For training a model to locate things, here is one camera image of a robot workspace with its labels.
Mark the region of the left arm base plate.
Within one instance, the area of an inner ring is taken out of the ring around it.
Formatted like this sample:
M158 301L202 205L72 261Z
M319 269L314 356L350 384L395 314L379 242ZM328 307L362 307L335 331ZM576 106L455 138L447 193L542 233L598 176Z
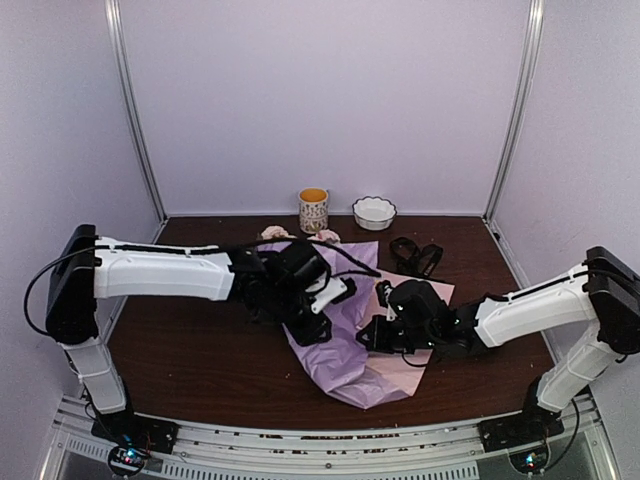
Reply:
M105 429L98 421L93 422L91 434L94 437L112 441L123 447L133 447L139 451L171 454L177 440L179 426L175 422L135 416L132 426Z

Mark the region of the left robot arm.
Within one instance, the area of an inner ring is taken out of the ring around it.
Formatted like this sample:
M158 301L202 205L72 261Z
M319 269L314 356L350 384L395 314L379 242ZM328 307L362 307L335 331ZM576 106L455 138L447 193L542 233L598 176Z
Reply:
M90 395L97 420L123 444L144 433L95 320L100 299L130 296L237 300L284 324L300 346L331 337L324 308L347 288L306 240L281 251L252 245L176 247L123 243L92 225L73 233L49 268L45 331L60 344Z

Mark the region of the pale pink rose stem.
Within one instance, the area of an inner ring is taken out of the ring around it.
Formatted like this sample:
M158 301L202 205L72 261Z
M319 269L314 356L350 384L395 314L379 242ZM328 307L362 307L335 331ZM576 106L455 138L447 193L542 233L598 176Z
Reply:
M294 238L294 235L280 225L271 225L260 233L259 238L261 240L290 239Z

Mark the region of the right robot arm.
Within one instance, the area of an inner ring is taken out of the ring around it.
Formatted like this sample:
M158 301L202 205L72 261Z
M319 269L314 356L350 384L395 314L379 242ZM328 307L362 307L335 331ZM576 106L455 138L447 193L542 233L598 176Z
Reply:
M524 290L486 295L450 308L420 280L376 288L387 312L356 335L367 351L408 355L431 350L444 357L477 356L535 332L586 322L578 342L534 380L513 419L519 440L535 440L551 419L610 365L639 351L639 275L602 246L566 273Z

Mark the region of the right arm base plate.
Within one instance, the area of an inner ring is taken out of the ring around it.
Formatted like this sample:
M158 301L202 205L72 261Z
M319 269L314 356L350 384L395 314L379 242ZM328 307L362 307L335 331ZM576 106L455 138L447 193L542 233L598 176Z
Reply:
M530 443L543 442L565 431L557 415L514 415L485 420L478 424L480 439L486 453L512 449Z

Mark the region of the black printed ribbon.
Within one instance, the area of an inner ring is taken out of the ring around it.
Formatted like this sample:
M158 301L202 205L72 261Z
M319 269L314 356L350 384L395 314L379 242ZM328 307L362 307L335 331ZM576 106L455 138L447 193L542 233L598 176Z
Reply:
M430 279L441 262L444 249L436 244L420 247L412 239L398 237L389 243L389 252L398 274Z

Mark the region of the purple wrapping paper sheet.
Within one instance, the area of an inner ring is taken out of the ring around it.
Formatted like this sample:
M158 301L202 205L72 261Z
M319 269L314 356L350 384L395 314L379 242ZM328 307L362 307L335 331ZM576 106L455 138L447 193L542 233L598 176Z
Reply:
M367 410L413 396L432 351L422 350L404 361L399 355L370 353L356 341L356 333L383 308L375 295L377 279L354 275L356 292L323 311L331 321L331 339L300 346L287 334L288 343L303 370L326 395Z

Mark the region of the pink carnation stem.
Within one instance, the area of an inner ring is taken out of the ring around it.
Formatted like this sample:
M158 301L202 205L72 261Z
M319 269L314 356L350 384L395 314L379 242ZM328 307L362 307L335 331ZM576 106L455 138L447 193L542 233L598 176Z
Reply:
M309 240L321 241L328 244L339 244L341 242L339 234L330 229L320 230L309 237Z

